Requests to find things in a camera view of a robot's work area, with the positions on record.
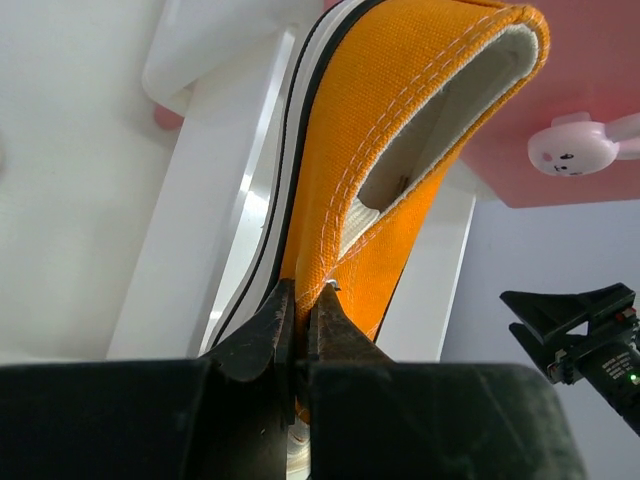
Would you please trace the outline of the light pink drawer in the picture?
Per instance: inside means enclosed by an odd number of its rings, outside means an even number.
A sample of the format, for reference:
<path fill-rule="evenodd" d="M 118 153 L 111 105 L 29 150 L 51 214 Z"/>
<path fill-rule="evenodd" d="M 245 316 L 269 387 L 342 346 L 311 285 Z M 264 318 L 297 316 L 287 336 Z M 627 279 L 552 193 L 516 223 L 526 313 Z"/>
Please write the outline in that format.
<path fill-rule="evenodd" d="M 212 338 L 266 229 L 282 101 L 304 29 L 285 29 L 200 77 L 106 356 L 193 356 Z M 378 338 L 400 361 L 440 358 L 478 183 L 448 172 Z"/>

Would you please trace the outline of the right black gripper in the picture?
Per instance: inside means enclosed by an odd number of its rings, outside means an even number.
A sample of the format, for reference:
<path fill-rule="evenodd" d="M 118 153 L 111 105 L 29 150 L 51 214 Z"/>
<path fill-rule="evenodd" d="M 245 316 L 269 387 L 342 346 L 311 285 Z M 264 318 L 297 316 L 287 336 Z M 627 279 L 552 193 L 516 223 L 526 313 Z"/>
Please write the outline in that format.
<path fill-rule="evenodd" d="M 639 432 L 639 319 L 635 292 L 622 283 L 577 294 L 505 291 L 517 317 L 510 333 L 525 350 L 557 350 L 553 384 L 586 380 L 634 433 Z"/>

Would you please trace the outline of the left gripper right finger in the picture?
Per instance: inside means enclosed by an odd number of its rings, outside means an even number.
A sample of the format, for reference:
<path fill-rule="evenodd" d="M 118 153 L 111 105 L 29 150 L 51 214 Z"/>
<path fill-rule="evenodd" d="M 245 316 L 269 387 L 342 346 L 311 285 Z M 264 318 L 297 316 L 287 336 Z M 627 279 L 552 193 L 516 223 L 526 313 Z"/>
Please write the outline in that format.
<path fill-rule="evenodd" d="M 315 479 L 583 479 L 560 402 L 513 364 L 401 363 L 326 286 L 308 328 Z"/>

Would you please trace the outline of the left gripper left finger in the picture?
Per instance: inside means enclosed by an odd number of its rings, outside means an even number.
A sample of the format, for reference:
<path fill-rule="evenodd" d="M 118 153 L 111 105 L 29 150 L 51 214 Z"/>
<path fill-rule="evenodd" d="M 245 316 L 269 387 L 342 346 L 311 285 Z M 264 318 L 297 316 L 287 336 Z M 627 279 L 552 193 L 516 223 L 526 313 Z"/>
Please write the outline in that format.
<path fill-rule="evenodd" d="M 282 479 L 294 286 L 189 359 L 1 370 L 5 479 Z"/>

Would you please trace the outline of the orange sneaker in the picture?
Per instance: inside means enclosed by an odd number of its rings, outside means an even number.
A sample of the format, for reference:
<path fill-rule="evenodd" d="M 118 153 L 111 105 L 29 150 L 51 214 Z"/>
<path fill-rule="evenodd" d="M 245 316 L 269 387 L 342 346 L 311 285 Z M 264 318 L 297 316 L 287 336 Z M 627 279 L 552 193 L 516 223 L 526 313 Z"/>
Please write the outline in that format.
<path fill-rule="evenodd" d="M 390 364 L 375 337 L 441 183 L 549 42 L 538 9 L 496 1 L 343 1 L 313 26 L 265 228 L 210 343 L 223 379 L 206 476 L 303 468 L 316 345 L 344 367 Z"/>

